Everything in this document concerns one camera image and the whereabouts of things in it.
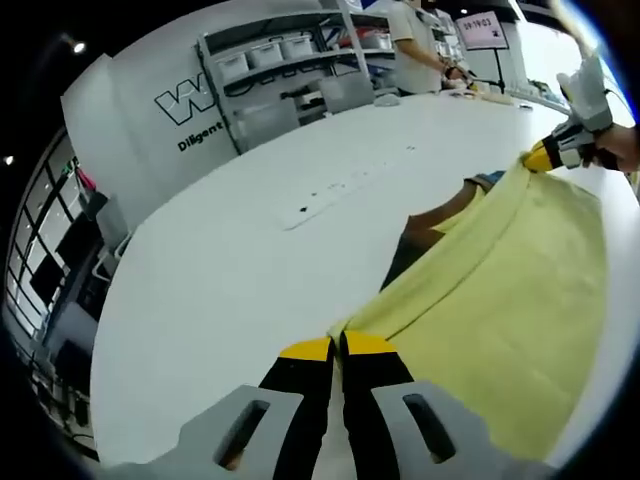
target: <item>person's hand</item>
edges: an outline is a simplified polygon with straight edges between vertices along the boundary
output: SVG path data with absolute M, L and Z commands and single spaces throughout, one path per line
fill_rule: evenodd
M 464 71 L 460 67 L 454 67 L 447 75 L 447 80 L 464 80 Z
M 596 139 L 596 147 L 618 157 L 618 169 L 621 172 L 635 172 L 640 167 L 640 142 L 633 128 L 614 124 Z

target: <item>screen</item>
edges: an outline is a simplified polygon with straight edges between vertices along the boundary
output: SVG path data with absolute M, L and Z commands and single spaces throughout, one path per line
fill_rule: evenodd
M 73 269 L 86 259 L 99 238 L 101 238 L 100 230 L 96 222 L 82 213 L 65 233 L 56 252 L 62 257 L 64 263 Z
M 47 255 L 33 272 L 29 283 L 42 302 L 49 305 L 56 289 L 62 283 L 63 276 L 62 269 L 55 259 L 51 255 Z
M 495 12 L 484 12 L 456 20 L 467 50 L 509 48 Z

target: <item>monitor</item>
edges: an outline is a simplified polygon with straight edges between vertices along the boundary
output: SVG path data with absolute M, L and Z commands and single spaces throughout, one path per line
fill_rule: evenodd
M 56 253 L 70 269 L 74 269 L 85 261 L 96 241 L 101 238 L 98 224 L 81 213 L 62 237 Z
M 29 284 L 42 302 L 49 305 L 63 278 L 64 272 L 58 262 L 51 255 L 47 255 L 33 272 Z

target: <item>w logo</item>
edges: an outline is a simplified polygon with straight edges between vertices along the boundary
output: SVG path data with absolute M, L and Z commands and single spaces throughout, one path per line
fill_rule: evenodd
M 215 105 L 204 73 L 188 78 L 176 85 L 174 91 L 167 90 L 157 96 L 154 102 L 176 125 L 182 125 L 193 117 L 193 109 L 198 112 L 209 110 Z

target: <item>small object on table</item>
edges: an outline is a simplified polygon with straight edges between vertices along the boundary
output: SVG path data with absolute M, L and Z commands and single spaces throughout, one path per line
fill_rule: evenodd
M 373 104 L 376 107 L 397 107 L 400 105 L 400 99 L 393 93 L 387 93 L 376 98 Z
M 500 103 L 502 105 L 513 105 L 513 98 L 509 95 L 505 95 L 504 93 L 487 92 L 478 96 L 487 102 Z

